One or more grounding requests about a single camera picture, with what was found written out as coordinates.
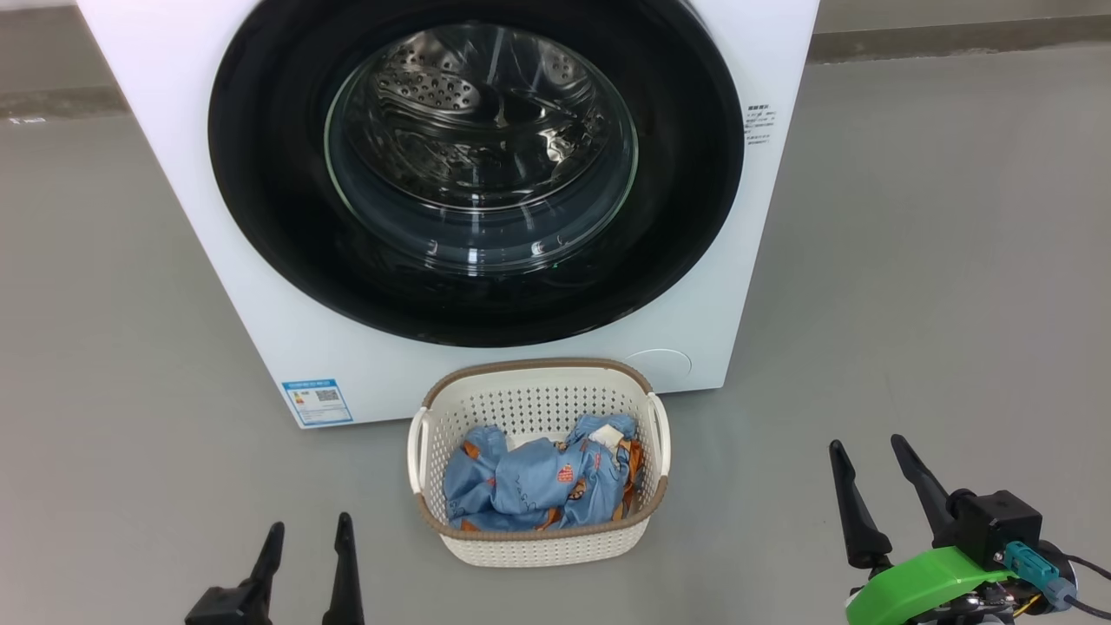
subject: white plastic basket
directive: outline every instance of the white plastic basket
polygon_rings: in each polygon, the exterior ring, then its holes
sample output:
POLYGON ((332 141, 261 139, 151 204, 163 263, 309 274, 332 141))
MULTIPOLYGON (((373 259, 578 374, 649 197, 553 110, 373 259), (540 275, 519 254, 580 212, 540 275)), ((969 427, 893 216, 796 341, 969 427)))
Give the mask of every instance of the white plastic basket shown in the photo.
POLYGON ((520 361, 463 370, 429 392, 409 429, 409 483, 421 516, 451 553, 476 566, 556 566, 628 552, 663 500, 670 466, 663 404, 643 376, 613 361, 520 361), (544 532, 462 532, 448 525, 443 472, 472 427, 502 429, 512 448, 540 437, 562 440, 588 413, 625 413, 637 421, 644 476, 628 517, 544 532))

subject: blue clothing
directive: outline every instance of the blue clothing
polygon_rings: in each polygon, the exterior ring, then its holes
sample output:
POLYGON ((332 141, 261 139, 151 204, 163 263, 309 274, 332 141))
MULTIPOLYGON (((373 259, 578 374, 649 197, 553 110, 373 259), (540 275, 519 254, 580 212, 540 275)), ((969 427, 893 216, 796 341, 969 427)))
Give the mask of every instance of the blue clothing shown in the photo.
POLYGON ((448 462, 443 494, 457 528, 526 532, 605 523, 621 505, 629 481, 629 453, 617 458, 589 436, 609 425, 631 441, 629 415, 583 415, 560 443, 532 441, 512 452, 494 426, 467 433, 448 462))

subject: washing machine door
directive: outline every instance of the washing machine door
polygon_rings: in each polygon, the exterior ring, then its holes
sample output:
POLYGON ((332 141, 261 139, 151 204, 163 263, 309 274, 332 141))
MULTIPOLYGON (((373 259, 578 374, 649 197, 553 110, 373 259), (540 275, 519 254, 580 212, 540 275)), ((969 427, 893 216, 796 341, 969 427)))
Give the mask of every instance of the washing machine door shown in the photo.
POLYGON ((299 289, 388 333, 501 347, 679 280, 732 204, 742 121, 677 0, 263 0, 209 141, 236 221, 299 289))

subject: white washing machine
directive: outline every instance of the white washing machine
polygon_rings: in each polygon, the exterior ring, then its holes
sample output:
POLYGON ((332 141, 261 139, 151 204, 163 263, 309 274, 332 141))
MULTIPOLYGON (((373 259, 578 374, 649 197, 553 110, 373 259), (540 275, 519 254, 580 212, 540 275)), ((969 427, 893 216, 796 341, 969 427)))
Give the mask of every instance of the white washing machine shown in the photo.
POLYGON ((301 427, 720 387, 818 0, 79 0, 301 427))

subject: concrete floor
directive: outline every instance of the concrete floor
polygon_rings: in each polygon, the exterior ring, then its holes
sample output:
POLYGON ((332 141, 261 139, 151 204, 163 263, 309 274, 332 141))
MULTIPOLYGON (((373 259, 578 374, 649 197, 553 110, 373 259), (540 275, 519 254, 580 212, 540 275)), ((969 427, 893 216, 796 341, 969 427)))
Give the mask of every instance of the concrete floor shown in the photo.
POLYGON ((840 623, 865 575, 830 440, 894 560, 929 546, 892 433, 1109 564, 1109 68, 1108 48, 808 68, 727 387, 665 399, 643 541, 508 573, 420 521, 407 424, 297 430, 131 118, 2 127, 0 622, 179 623, 278 520, 271 616, 318 622, 349 511, 369 623, 840 623))

